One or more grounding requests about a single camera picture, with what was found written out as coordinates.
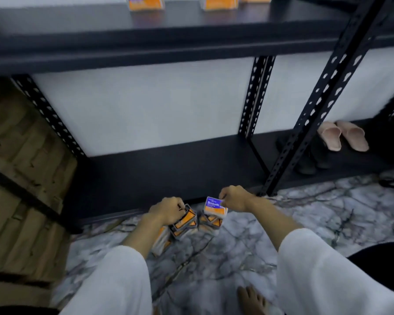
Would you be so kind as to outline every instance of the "hand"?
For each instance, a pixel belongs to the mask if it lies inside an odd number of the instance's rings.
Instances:
[[[221,206],[232,209],[233,211],[248,212],[249,202],[256,198],[255,195],[249,193],[240,185],[230,185],[222,189],[220,199],[223,199]]]
[[[184,215],[184,202],[181,198],[163,198],[161,202],[153,205],[149,209],[160,220],[163,226],[177,222]]]

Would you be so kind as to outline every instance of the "pair of black shoes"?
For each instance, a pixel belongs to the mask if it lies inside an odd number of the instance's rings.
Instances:
[[[289,140],[289,136],[279,137],[276,141],[276,147],[281,152],[283,147]],[[305,149],[302,157],[295,165],[294,170],[303,175],[315,175],[317,168],[329,169],[331,164],[329,161],[329,150],[325,146],[323,140],[315,134],[308,148]]]

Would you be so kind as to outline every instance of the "person's left hand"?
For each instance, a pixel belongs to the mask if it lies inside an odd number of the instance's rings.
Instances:
[[[161,202],[149,209],[156,218],[160,219],[163,226],[177,222],[184,215],[185,205],[181,198],[163,198]]]

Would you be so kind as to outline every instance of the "bottom shelf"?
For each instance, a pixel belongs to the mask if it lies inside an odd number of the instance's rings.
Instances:
[[[91,223],[149,206],[165,196],[218,196],[228,185],[262,185],[266,175],[237,135],[89,158],[79,163],[63,215]]]
[[[369,120],[360,120],[354,121],[354,123],[362,127],[368,121]],[[270,133],[259,133],[252,136],[251,141],[269,170],[273,168],[279,156],[279,151],[276,147],[277,138],[286,136],[290,134],[290,132],[291,130],[274,131]],[[329,160],[332,165],[330,169],[317,169],[315,175],[302,175],[296,171],[292,171],[279,188],[286,189],[355,175],[381,173],[382,171],[394,168],[394,164],[387,163],[371,151],[357,152],[351,149],[343,136],[340,137],[340,141],[341,150],[339,152],[329,153]]]

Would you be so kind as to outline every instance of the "marble floor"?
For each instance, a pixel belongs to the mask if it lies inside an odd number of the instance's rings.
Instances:
[[[394,178],[394,171],[383,175]],[[345,178],[281,190],[271,200],[349,256],[376,243],[394,241],[394,189],[377,182],[376,175]],[[202,206],[192,207],[200,210]],[[52,306],[67,304],[139,220],[136,216],[94,224],[74,236],[66,277],[54,289]],[[275,305],[276,263],[277,253],[254,216],[230,212],[216,237],[196,233],[175,242],[160,257],[148,257],[153,303],[162,314],[240,314],[236,288],[252,284]]]

